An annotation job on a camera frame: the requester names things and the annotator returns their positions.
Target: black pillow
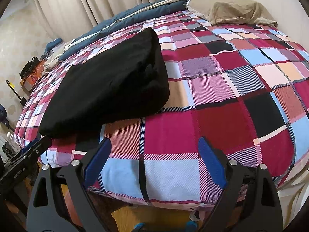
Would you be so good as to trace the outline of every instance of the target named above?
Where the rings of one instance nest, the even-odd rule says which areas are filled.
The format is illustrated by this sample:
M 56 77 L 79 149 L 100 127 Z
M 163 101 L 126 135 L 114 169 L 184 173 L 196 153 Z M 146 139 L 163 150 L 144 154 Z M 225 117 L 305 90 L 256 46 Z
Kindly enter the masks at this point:
M 157 34 L 147 28 L 84 64 L 72 66 L 51 99 L 39 132 L 51 138 L 157 113 L 169 98 Z

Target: blue comforter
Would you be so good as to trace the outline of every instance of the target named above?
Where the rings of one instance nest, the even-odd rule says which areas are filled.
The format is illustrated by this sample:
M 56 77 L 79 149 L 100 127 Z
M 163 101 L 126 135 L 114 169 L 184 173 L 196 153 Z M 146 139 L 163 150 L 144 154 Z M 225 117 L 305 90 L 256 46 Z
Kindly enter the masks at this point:
M 100 30 L 104 29 L 105 27 L 111 25 L 112 23 L 116 22 L 117 20 L 124 18 L 144 7 L 150 6 L 154 3 L 160 2 L 160 1 L 164 1 L 164 0 L 159 0 L 153 3 L 144 3 L 144 4 L 140 4 L 135 6 L 134 8 L 128 9 L 126 11 L 123 11 L 117 15 L 115 15 L 113 18 L 110 18 L 108 20 L 105 20 L 103 22 L 101 22 L 100 24 L 98 24 L 97 26 L 95 26 L 92 30 L 90 30 L 89 32 L 85 33 L 84 35 L 78 37 L 77 39 L 75 39 L 73 42 L 85 37 L 85 36 L 89 36 L 91 34 L 97 33 Z M 70 49 L 68 49 L 66 52 L 64 52 L 62 54 L 62 56 L 59 58 L 59 61 L 64 61 L 66 59 L 68 59 L 70 56 L 74 55 L 75 53 L 79 52 L 80 50 L 82 50 L 84 47 L 94 43 L 95 41 L 108 36 L 109 34 L 118 31 L 122 28 L 131 26 L 133 24 L 139 23 L 139 22 L 143 22 L 152 18 L 156 18 L 156 17 L 161 17 L 161 16 L 165 16 L 168 14 L 172 14 L 181 10 L 185 10 L 185 3 L 187 2 L 187 0 L 180 0 L 177 2 L 173 2 L 170 4 L 165 4 L 165 5 L 161 5 L 158 6 L 156 8 L 147 10 L 147 11 L 143 11 L 140 12 L 136 15 L 133 15 L 127 19 L 124 19 L 122 21 L 119 21 L 118 23 L 115 23 L 114 25 L 112 25 L 111 27 L 108 27 L 107 29 L 102 30 L 100 33 L 93 35 L 92 37 L 72 46 Z

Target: silver bolt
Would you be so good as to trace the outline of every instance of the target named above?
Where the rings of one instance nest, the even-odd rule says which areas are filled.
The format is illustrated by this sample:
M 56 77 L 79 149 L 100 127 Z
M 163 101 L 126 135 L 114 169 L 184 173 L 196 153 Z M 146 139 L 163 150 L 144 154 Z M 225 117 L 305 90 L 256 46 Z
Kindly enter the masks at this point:
M 76 167 L 80 164 L 80 161 L 78 159 L 75 159 L 71 162 L 72 166 Z
M 230 164 L 231 164 L 232 166 L 236 166 L 236 165 L 238 164 L 238 162 L 237 162 L 237 160 L 235 160 L 235 159 L 230 159 Z
M 43 170 L 47 170 L 49 168 L 49 165 L 48 164 L 44 164 L 43 166 L 42 166 L 42 169 Z
M 262 168 L 263 170 L 266 170 L 267 169 L 267 166 L 265 164 L 261 164 L 260 165 L 260 168 Z

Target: mattress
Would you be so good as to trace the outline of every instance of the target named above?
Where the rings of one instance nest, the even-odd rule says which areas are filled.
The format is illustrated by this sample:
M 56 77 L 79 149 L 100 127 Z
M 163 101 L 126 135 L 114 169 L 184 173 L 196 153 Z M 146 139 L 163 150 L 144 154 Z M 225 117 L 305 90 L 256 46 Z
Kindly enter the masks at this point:
M 301 169 L 309 149 L 308 52 L 276 28 L 212 26 L 189 11 L 123 28 L 55 67 L 21 113 L 19 143 L 40 137 L 44 112 L 71 66 L 147 27 L 159 36 L 168 72 L 166 105 L 153 116 L 55 139 L 43 163 L 68 165 L 107 137 L 112 152 L 91 191 L 134 204 L 196 210 L 212 207 L 222 191 L 198 151 L 200 137 L 243 165 L 265 163 L 276 186 Z

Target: black bag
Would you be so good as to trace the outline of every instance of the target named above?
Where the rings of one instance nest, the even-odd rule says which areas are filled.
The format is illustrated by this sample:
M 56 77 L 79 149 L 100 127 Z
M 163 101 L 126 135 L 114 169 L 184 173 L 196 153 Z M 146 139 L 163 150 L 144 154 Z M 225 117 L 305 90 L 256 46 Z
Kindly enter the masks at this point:
M 37 57 L 33 57 L 32 61 L 28 62 L 20 72 L 20 79 L 27 78 L 33 72 L 35 67 L 40 63 Z
M 13 158 L 14 155 L 16 154 L 16 152 L 14 151 L 14 149 L 11 147 L 10 143 L 7 141 L 4 143 L 4 145 L 2 146 L 2 151 L 4 152 L 4 154 L 9 158 Z

